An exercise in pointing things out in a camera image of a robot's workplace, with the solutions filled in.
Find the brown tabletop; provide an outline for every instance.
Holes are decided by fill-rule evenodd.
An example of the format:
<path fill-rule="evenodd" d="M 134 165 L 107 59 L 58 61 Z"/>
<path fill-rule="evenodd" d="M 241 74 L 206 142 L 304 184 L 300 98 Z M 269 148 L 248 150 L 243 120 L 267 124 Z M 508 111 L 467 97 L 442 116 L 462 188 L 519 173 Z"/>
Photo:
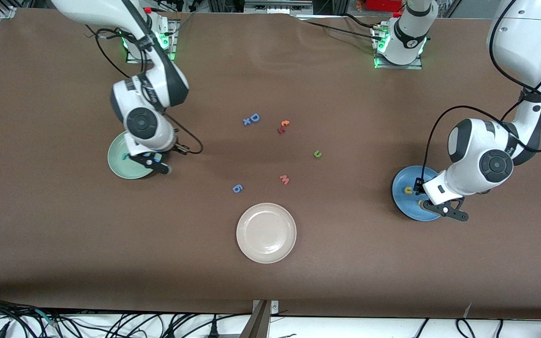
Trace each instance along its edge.
<path fill-rule="evenodd" d="M 541 318 L 541 154 L 469 197 L 466 223 L 416 222 L 391 199 L 445 109 L 500 116 L 515 102 L 519 86 L 490 63 L 488 28 L 437 20 L 423 70 L 393 70 L 373 68 L 365 38 L 287 15 L 194 15 L 176 57 L 191 92 L 169 112 L 204 152 L 172 154 L 171 175 L 124 180 L 107 163 L 123 131 L 108 99 L 122 75 L 83 25 L 19 9 L 0 26 L 0 298 L 202 312 L 273 299 L 296 315 L 444 317 L 472 302 L 470 317 Z M 120 41 L 102 44 L 138 72 Z M 243 126 L 253 113 L 260 122 Z M 478 116 L 456 111 L 438 126 L 430 167 L 449 165 L 447 135 L 466 117 Z M 270 265 L 235 238 L 261 202 L 298 227 L 292 252 Z"/>

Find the white plate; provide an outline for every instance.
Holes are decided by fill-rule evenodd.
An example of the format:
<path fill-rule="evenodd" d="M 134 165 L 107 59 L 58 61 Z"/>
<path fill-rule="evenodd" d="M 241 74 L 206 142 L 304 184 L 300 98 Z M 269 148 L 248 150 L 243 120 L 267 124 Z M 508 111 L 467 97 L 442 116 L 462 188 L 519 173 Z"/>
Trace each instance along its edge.
<path fill-rule="evenodd" d="M 296 244 L 296 223 L 285 208 L 260 203 L 243 213 L 237 224 L 237 243 L 247 258 L 270 264 L 284 259 Z"/>

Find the round plate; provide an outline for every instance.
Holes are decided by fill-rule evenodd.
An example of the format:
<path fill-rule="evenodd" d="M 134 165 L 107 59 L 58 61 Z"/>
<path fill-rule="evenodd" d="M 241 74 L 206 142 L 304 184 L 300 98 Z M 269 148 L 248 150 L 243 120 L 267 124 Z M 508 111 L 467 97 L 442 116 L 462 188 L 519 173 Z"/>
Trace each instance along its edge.
<path fill-rule="evenodd" d="M 237 224 L 237 243 L 247 258 L 262 264 L 284 259 L 296 244 L 296 223 L 285 208 L 260 203 L 243 213 Z"/>
<path fill-rule="evenodd" d="M 391 195 L 394 199 L 395 205 L 408 217 L 415 221 L 433 221 L 437 220 L 440 216 L 423 210 L 419 206 L 419 201 L 428 200 L 429 197 L 425 194 L 415 195 L 406 194 L 404 189 L 407 186 L 414 187 L 417 177 L 421 177 L 421 165 L 412 165 L 402 169 L 398 175 L 395 176 L 394 182 L 391 186 Z M 427 182 L 430 179 L 436 177 L 436 173 L 433 169 L 425 167 L 425 177 L 423 179 Z"/>
<path fill-rule="evenodd" d="M 129 148 L 126 147 L 126 141 L 124 140 L 124 135 L 126 133 L 126 131 L 120 133 L 120 135 L 112 141 L 112 144 L 110 144 L 110 148 L 108 149 L 108 165 L 116 175 L 123 179 L 140 179 L 151 173 L 153 169 L 148 169 L 131 160 L 128 155 L 123 160 L 124 154 L 129 153 Z M 162 158 L 162 154 L 156 153 L 154 158 L 159 160 Z"/>

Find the red box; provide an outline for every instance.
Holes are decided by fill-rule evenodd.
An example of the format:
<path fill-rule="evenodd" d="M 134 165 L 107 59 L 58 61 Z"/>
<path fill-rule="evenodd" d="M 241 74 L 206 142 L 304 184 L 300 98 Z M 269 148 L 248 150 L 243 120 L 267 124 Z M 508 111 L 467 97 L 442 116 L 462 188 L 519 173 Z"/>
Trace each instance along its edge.
<path fill-rule="evenodd" d="M 383 12 L 397 12 L 402 7 L 402 0 L 367 0 L 367 9 Z"/>

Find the green plate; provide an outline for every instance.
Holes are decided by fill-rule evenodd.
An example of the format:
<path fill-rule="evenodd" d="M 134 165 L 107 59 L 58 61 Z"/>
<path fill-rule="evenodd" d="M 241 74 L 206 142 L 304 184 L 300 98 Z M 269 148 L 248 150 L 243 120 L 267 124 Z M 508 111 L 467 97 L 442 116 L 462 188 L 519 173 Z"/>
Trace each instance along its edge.
<path fill-rule="evenodd" d="M 112 144 L 108 149 L 108 165 L 116 175 L 123 179 L 140 179 L 152 173 L 153 169 L 148 169 L 129 158 L 129 148 L 127 148 L 126 141 L 124 140 L 124 135 L 126 133 L 126 131 L 120 133 L 120 135 L 112 141 Z M 162 158 L 162 154 L 156 153 L 154 158 L 159 160 Z"/>

